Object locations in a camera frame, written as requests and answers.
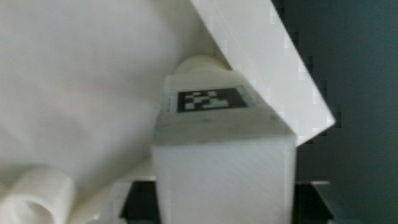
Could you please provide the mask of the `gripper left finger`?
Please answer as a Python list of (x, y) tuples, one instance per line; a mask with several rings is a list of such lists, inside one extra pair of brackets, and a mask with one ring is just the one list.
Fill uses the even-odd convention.
[(126, 224), (160, 224), (156, 184), (135, 181), (122, 205), (120, 218)]

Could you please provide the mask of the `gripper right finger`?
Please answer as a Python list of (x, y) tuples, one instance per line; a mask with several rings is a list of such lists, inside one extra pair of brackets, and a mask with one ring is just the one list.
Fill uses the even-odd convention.
[(327, 185), (327, 182), (295, 183), (291, 224), (328, 224), (332, 221), (334, 215), (319, 193), (319, 187)]

